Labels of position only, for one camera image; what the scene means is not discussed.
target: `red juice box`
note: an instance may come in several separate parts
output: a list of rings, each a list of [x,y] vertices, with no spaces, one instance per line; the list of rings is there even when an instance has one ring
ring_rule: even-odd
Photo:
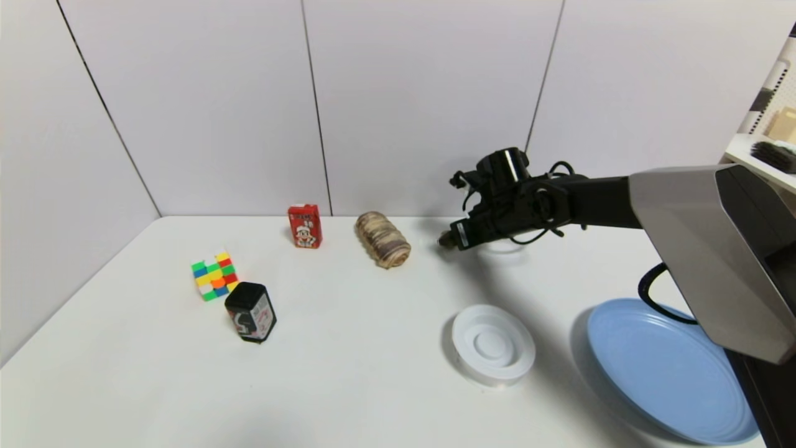
[[[321,245],[321,215],[314,204],[297,204],[287,209],[296,247],[317,249]]]

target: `white bowl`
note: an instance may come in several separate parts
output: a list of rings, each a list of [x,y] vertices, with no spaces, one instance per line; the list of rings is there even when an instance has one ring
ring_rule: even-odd
[[[487,387],[515,384],[537,357],[537,346],[528,329],[516,317],[492,305],[462,310],[453,321],[451,333],[462,369]]]

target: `shelf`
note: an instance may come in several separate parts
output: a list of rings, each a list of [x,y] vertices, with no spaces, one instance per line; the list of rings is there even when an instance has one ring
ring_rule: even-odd
[[[732,162],[744,165],[766,181],[796,195],[796,175],[783,173],[751,156],[751,145],[761,140],[770,141],[761,135],[736,134],[732,137],[724,156]]]

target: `light blue plate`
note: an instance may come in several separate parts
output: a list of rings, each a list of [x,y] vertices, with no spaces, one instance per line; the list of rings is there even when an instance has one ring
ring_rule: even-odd
[[[664,429],[708,445],[759,433],[724,350],[698,325],[675,322],[639,299],[617,299],[591,313],[588,338],[608,377]]]

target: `black brush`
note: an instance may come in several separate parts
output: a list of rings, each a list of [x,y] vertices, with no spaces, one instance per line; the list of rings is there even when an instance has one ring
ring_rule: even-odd
[[[751,156],[783,173],[796,174],[796,155],[787,148],[773,143],[757,142],[751,146]]]

